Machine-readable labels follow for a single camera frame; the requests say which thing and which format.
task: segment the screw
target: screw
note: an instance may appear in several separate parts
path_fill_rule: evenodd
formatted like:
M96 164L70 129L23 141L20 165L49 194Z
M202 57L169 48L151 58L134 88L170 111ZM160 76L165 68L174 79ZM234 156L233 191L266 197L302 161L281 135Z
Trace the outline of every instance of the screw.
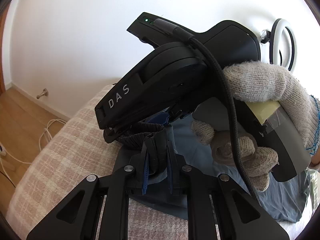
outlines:
M191 167L190 165L183 165L183 166L182 166L182 169L183 169L184 171L191 171L191 170L192 170L192 167Z
M220 179L222 181L228 181L230 179L230 177L227 174L221 174L220 175Z
M125 171L133 171L133 169L134 169L134 168L133 168L132 165L127 165L127 166L124 167L124 170L125 170Z
M92 182L92 181L95 181L95 180L96 180L96 175L91 174L91 175L89 175L87 177L87 181L89 181L89 182Z

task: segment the blue fabric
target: blue fabric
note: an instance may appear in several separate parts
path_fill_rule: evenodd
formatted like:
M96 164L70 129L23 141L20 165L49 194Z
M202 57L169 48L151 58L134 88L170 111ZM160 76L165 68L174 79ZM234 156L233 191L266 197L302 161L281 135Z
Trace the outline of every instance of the blue fabric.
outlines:
M213 161L210 146L196 140L190 127L192 116L172 123L176 150L185 157L187 164L200 169L204 174L218 176L226 173L244 190L248 191L235 167ZM277 221L297 222L302 216L309 196L310 177L303 171L287 182L277 182L270 173L270 185L265 192L258 192L261 205Z

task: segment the power cord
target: power cord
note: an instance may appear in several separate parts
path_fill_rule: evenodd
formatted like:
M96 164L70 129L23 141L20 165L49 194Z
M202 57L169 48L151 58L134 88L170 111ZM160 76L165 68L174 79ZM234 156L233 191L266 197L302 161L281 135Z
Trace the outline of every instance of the power cord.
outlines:
M160 30L164 31L166 34L174 36L184 43L191 44L196 49L198 49L208 61L209 68L217 75L218 81L221 85L223 95L226 99L227 103L227 110L228 110L228 118L229 118L229 129L230 129L230 138L231 138L231 149L232 149L232 156L233 160L236 164L236 168L243 179L244 183L246 184L249 193L252 197L254 197L257 202L261 205L259 196L255 187L253 186L247 172L244 169L241 157L240 157L240 147L239 147L239 140L238 140L238 127L237 127L237 117L236 117L236 108L233 101L233 96L229 87L229 84L224 76L221 66L212 55L212 53L204 46L200 41L198 41L194 36L187 32L186 30L182 29L181 27L167 22L162 19L156 19L154 21L154 26L159 28Z
M54 122L60 122L60 123L62 123L62 124L66 124L66 121L64 121L64 120L62 120L62 119L52 119L52 120L50 120L50 121L48 122L47 127L44 128L44 132L42 133L42 135L41 135L40 138L39 138L39 149L40 149L40 151L42 151L41 144L40 144L40 141L41 141L41 138L42 138L42 137L44 137L44 138L46 139L47 143L49 143L49 142L52 140L52 135L51 135L51 133L50 133L50 131L49 131L49 127L50 127ZM14 158L16 161L18 161L18 162L20 162L20 163L31 164L31 163L28 163L28 162L23 162L23 161L17 159L16 157L12 156L12 155L5 149L5 147L3 146L3 144L2 144L1 142L0 142L0 151L1 151L1 152L2 152L2 151L6 152L9 156L11 156L12 158ZM1 159L1 157L0 157L0 164L1 164L1 167L2 167L2 169L3 169L3 171L4 171L4 173L1 172L1 171L0 171L0 172L1 172L4 176L7 177L7 179L12 183L12 185L13 185L14 187L16 187L15 184L14 184L14 182L12 181L12 179L10 178L10 176L8 175L8 173L6 172L6 170L4 169L3 164L2 164L2 159Z

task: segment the bed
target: bed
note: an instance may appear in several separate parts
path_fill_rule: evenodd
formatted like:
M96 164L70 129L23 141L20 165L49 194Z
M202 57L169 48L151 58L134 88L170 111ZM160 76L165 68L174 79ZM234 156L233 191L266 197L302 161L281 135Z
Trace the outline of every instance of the bed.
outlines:
M30 165L11 199L6 219L21 239L83 178L111 174L121 144L105 143L94 113L95 105L111 89L106 86L82 108ZM300 221L279 222L290 239L312 216L308 197ZM129 202L128 239L188 239L188 221Z

